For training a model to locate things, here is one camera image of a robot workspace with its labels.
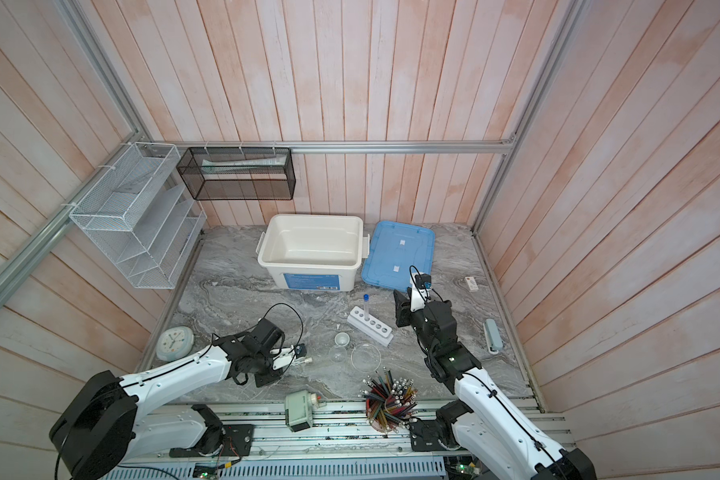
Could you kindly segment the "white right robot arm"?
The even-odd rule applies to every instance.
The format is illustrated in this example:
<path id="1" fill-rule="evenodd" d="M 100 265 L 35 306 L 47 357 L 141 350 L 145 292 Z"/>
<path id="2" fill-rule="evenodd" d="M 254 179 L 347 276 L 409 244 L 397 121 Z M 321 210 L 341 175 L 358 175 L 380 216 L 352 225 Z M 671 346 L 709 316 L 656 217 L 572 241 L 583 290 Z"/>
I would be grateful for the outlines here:
<path id="1" fill-rule="evenodd" d="M 433 300 L 416 288 L 393 295 L 396 325 L 413 329 L 431 376 L 456 397 L 429 423 L 437 443 L 469 451 L 497 479 L 597 477 L 585 453 L 565 449 L 501 391 L 458 339 L 449 301 Z"/>

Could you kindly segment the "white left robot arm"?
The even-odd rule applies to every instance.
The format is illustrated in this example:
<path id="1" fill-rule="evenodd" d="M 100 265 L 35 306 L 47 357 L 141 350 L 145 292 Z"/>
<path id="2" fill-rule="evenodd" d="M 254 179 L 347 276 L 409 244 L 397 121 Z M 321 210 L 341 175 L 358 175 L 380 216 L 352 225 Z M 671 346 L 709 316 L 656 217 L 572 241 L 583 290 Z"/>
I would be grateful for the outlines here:
<path id="1" fill-rule="evenodd" d="M 216 456 L 228 443 L 226 428 L 205 404 L 178 414 L 159 408 L 203 386 L 233 381 L 263 387 L 279 380 L 302 353 L 287 347 L 284 332 L 262 318 L 249 330 L 214 336 L 200 351 L 158 368 L 92 376 L 49 431 L 55 466 L 74 479 L 99 479 L 121 462 L 163 450 Z"/>

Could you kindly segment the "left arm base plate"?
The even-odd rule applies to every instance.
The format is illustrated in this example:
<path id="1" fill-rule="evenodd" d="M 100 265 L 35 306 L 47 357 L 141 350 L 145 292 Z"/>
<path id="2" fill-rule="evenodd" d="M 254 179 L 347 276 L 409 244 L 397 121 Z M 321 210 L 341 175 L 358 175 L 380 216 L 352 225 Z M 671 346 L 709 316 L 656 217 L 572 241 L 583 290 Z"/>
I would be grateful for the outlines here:
<path id="1" fill-rule="evenodd" d="M 210 427 L 190 448 L 172 448 L 170 458 L 222 456 L 245 457 L 250 454 L 254 438 L 253 424 L 225 424 Z"/>

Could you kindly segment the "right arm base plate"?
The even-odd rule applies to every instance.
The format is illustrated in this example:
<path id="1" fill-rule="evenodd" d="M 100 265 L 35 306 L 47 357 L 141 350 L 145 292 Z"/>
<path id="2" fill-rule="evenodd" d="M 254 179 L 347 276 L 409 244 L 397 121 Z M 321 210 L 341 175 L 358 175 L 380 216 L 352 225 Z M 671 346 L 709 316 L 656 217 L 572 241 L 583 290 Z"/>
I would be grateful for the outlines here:
<path id="1" fill-rule="evenodd" d="M 411 449 L 414 452 L 465 451 L 459 445 L 451 426 L 440 420 L 422 420 L 418 417 L 408 422 Z"/>

